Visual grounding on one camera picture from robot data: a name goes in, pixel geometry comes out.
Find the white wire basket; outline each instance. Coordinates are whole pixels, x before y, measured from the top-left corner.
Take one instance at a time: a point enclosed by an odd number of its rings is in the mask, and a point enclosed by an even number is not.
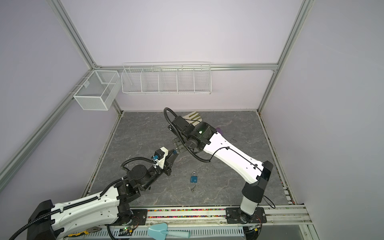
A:
[[[210,65],[129,66],[121,73],[126,94],[199,94],[212,91]]]
[[[117,71],[94,70],[73,97],[84,110],[107,111],[120,88]]]

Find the blue padlock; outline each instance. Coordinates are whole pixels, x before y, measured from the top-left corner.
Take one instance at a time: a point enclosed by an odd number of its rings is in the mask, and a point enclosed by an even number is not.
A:
[[[197,183],[197,173],[196,173],[196,172],[193,172],[193,173],[192,173],[192,176],[191,176],[191,183]]]

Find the gray tabletop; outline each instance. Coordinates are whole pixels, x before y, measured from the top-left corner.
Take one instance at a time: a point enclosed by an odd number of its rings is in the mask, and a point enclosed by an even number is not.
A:
[[[262,162],[273,163],[272,154],[265,139],[257,113],[252,111],[200,112],[203,121],[222,130],[223,137],[243,152]],[[167,128],[163,113],[125,112],[100,170],[95,177],[91,193],[102,191],[110,182],[125,175],[120,164],[132,157],[150,158],[156,149],[173,149],[173,133]],[[210,155],[198,154],[202,158]],[[135,161],[132,168],[150,163]],[[197,184],[190,183],[192,172],[197,172]],[[161,175],[150,190],[141,192],[141,197],[130,203],[132,207],[176,206],[176,205],[240,205],[244,179],[228,165],[213,157],[210,163],[196,160],[188,152],[179,154],[172,167],[172,174]],[[283,186],[273,169],[265,195],[277,205],[286,205]]]

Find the wire basket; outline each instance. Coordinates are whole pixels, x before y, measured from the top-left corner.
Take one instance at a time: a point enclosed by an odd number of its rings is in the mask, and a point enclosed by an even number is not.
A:
[[[73,97],[84,110],[107,111],[120,90],[117,71],[94,70]]]
[[[124,68],[122,91],[126,94],[193,94],[212,91],[209,65]]]

